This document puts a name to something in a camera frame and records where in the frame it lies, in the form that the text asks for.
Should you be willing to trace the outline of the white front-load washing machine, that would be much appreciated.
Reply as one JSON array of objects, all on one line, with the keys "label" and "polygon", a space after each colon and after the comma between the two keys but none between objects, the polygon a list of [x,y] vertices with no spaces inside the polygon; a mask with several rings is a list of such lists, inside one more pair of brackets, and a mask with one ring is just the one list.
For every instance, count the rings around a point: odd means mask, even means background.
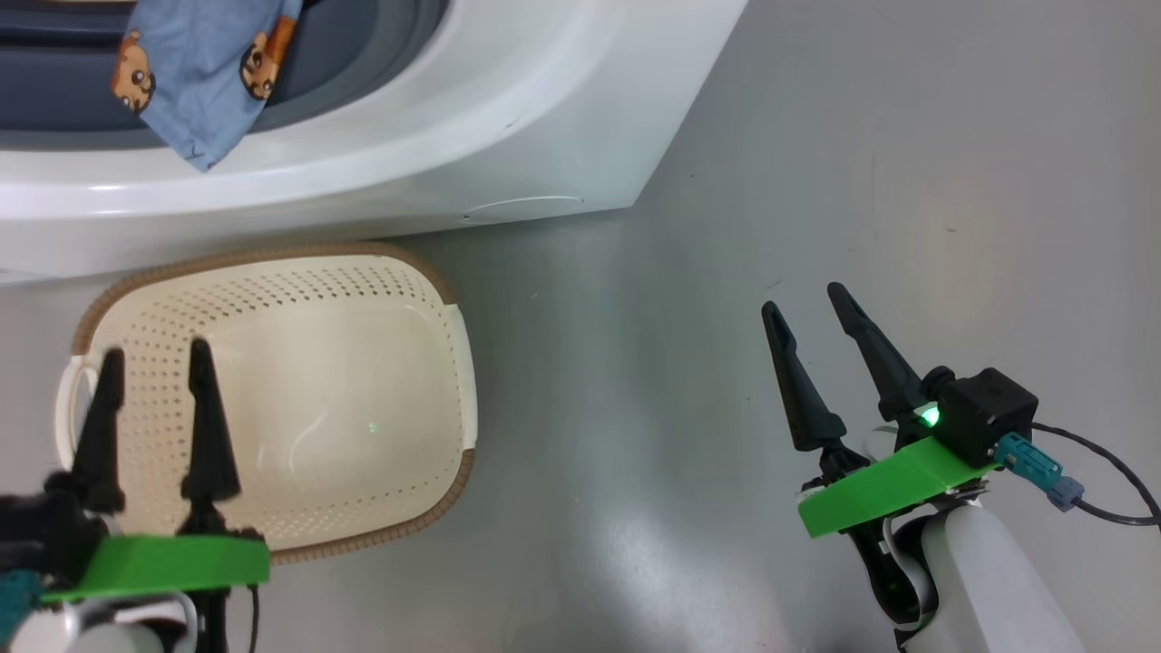
[{"label": "white front-load washing machine", "polygon": [[633,204],[747,0],[450,0],[402,73],[245,137],[199,173],[167,148],[0,150],[0,284],[229,249],[473,227],[517,198]]}]

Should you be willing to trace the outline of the cream perforated laundry basket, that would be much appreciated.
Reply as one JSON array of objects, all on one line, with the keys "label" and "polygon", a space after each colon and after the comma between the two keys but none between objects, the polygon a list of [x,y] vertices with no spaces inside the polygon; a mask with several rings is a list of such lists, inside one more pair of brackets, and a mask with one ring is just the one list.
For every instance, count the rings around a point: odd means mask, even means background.
[{"label": "cream perforated laundry basket", "polygon": [[478,435],[473,352],[456,297],[421,257],[381,241],[253,249],[122,278],[92,302],[55,396],[55,451],[73,462],[75,397],[104,351],[125,360],[116,521],[170,534],[190,507],[190,342],[204,339],[241,493],[228,525],[274,565],[418,533],[464,491]]}]

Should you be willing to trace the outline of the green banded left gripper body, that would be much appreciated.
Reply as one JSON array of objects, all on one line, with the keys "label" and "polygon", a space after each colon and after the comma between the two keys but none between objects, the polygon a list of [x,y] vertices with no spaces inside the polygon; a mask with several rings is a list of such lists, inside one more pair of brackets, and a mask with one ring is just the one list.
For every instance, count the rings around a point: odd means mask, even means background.
[{"label": "green banded left gripper body", "polygon": [[217,533],[117,536],[101,541],[79,586],[48,590],[65,653],[229,653],[228,600],[248,591],[246,653],[257,653],[259,588],[272,553],[253,528]]}]

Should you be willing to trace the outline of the blue cartoon print garment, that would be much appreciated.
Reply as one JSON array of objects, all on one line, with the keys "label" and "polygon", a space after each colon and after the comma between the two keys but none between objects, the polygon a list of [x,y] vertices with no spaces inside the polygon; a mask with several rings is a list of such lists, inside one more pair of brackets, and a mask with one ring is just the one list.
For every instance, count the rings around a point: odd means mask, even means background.
[{"label": "blue cartoon print garment", "polygon": [[304,0],[134,0],[111,95],[200,172],[232,150],[277,86]]}]

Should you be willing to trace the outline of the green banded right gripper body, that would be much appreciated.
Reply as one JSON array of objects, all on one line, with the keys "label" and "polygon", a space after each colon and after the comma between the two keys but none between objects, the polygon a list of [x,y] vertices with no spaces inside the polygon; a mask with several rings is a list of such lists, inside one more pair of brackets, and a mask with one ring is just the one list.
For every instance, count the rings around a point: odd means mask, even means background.
[{"label": "green banded right gripper body", "polygon": [[938,607],[932,577],[900,548],[892,523],[936,498],[954,498],[991,471],[973,468],[932,437],[908,443],[880,462],[845,446],[824,451],[824,462],[861,462],[857,471],[825,482],[816,479],[796,498],[807,534],[846,536],[866,571],[871,590],[895,627],[925,627]]}]

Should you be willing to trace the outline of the grey rubber door gasket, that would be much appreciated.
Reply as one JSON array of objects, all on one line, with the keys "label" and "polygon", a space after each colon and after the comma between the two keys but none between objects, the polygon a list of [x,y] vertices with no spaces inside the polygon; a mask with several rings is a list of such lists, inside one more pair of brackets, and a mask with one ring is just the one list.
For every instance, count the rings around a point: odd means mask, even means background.
[{"label": "grey rubber door gasket", "polygon": [[[284,73],[254,132],[334,112],[405,70],[449,0],[304,0]],[[161,148],[111,96],[134,0],[0,0],[0,150]]]}]

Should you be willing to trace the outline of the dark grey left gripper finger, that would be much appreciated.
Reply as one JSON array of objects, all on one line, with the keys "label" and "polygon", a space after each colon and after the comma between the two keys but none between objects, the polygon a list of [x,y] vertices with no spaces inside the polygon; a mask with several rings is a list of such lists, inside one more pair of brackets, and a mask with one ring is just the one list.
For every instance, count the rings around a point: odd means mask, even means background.
[{"label": "dark grey left gripper finger", "polygon": [[73,487],[84,509],[91,512],[117,514],[125,505],[118,483],[118,412],[124,400],[124,369],[121,349],[104,351],[91,408],[75,443]]},{"label": "dark grey left gripper finger", "polygon": [[192,449],[180,495],[190,504],[182,531],[225,531],[219,502],[241,494],[229,435],[228,412],[221,400],[219,376],[209,342],[192,340],[188,389],[192,395]]}]

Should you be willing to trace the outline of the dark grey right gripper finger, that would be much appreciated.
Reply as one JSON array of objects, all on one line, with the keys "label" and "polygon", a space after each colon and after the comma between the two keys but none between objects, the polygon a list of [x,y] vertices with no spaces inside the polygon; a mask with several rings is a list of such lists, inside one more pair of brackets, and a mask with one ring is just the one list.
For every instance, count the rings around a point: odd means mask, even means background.
[{"label": "dark grey right gripper finger", "polygon": [[882,419],[895,421],[903,414],[913,414],[921,406],[926,406],[921,379],[913,369],[913,365],[854,302],[846,286],[830,282],[825,288],[842,330],[854,340],[866,364],[879,394],[878,410]]},{"label": "dark grey right gripper finger", "polygon": [[805,371],[795,335],[776,302],[765,302],[760,317],[793,446],[799,452],[838,449],[846,426],[838,414],[830,412]]}]

